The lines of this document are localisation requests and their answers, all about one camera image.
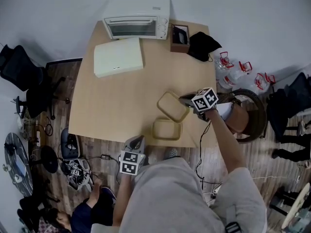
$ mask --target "black bag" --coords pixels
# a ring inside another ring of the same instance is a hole
[[[208,61],[209,53],[222,46],[209,35],[198,32],[190,37],[190,47],[188,54],[200,61]]]

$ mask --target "white toaster oven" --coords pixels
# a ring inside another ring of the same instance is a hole
[[[170,0],[109,0],[103,23],[110,39],[165,40],[170,20]]]

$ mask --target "wooden table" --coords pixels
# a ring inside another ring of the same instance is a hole
[[[183,21],[171,23],[188,25],[190,35],[199,31],[208,34],[205,25]],[[152,138],[154,120],[165,117],[156,106],[165,91],[182,96],[204,87],[216,90],[214,63],[201,62],[185,53],[170,52],[169,37],[167,40],[140,39],[144,69],[97,78],[93,67],[94,48],[111,41],[103,23],[97,22],[75,85],[69,133],[119,142],[143,134],[148,145],[198,147],[207,124],[192,110],[183,121],[179,140]],[[210,127],[202,147],[215,144],[216,137]]]

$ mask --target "marker cube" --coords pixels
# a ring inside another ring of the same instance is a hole
[[[139,169],[144,164],[146,155],[141,153],[121,151],[120,173],[137,175]]]
[[[203,88],[191,101],[198,112],[203,112],[212,108],[218,101],[218,97],[213,88]]]

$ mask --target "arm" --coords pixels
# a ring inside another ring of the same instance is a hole
[[[122,174],[121,183],[117,194],[115,208],[113,210],[113,223],[112,226],[120,226],[127,204],[132,194],[131,189],[131,175]]]
[[[210,119],[213,125],[220,153],[222,154],[228,173],[238,167],[246,167],[239,143],[218,114],[218,111],[209,110],[205,112],[205,116]]]
[[[100,179],[96,179],[95,182],[94,182],[94,187],[93,187],[93,190],[91,191],[91,194],[89,196],[89,199],[88,201],[86,202],[86,204],[93,208],[94,205],[97,203],[98,201],[98,198],[99,198],[99,190],[101,188],[101,184],[102,184],[102,181]]]

